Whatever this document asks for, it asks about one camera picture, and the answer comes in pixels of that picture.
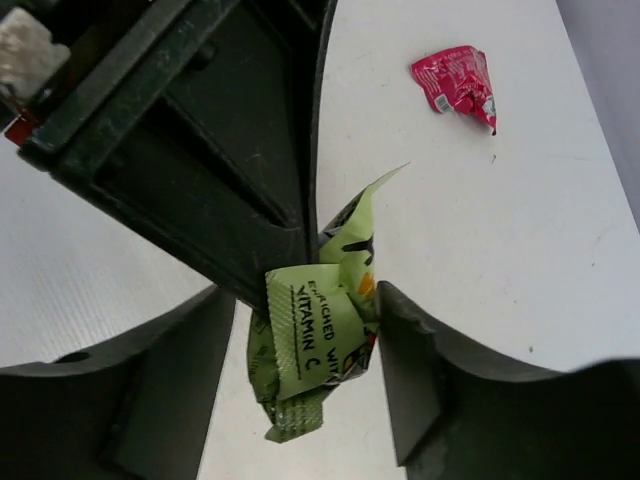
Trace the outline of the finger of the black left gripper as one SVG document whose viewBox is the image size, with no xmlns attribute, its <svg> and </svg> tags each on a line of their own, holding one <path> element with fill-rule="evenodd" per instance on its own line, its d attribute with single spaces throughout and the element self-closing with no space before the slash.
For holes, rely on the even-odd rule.
<svg viewBox="0 0 640 480">
<path fill-rule="evenodd" d="M 72 56 L 20 157 L 264 309 L 266 273 L 304 264 L 289 2 L 25 2 Z"/>
<path fill-rule="evenodd" d="M 294 15 L 290 39 L 291 104 L 296 147 L 300 232 L 294 237 L 288 261 L 318 261 L 316 176 L 319 114 L 328 41 L 337 3 L 335 1 L 290 1 Z"/>
</svg>

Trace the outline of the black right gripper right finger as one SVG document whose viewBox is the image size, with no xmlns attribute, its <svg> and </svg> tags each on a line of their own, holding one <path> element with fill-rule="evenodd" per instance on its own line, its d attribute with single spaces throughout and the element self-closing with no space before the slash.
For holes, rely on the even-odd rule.
<svg viewBox="0 0 640 480">
<path fill-rule="evenodd" d="M 376 307 L 396 460 L 411 479 L 635 479 L 639 363 L 570 373 L 492 350 L 387 281 Z"/>
</svg>

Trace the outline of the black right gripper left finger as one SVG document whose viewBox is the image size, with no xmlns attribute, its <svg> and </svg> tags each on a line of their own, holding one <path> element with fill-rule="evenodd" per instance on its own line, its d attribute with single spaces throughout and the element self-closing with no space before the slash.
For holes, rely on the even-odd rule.
<svg viewBox="0 0 640 480">
<path fill-rule="evenodd" d="M 1 371 L 5 479 L 194 479 L 236 301 L 210 287 L 52 363 Z"/>
</svg>

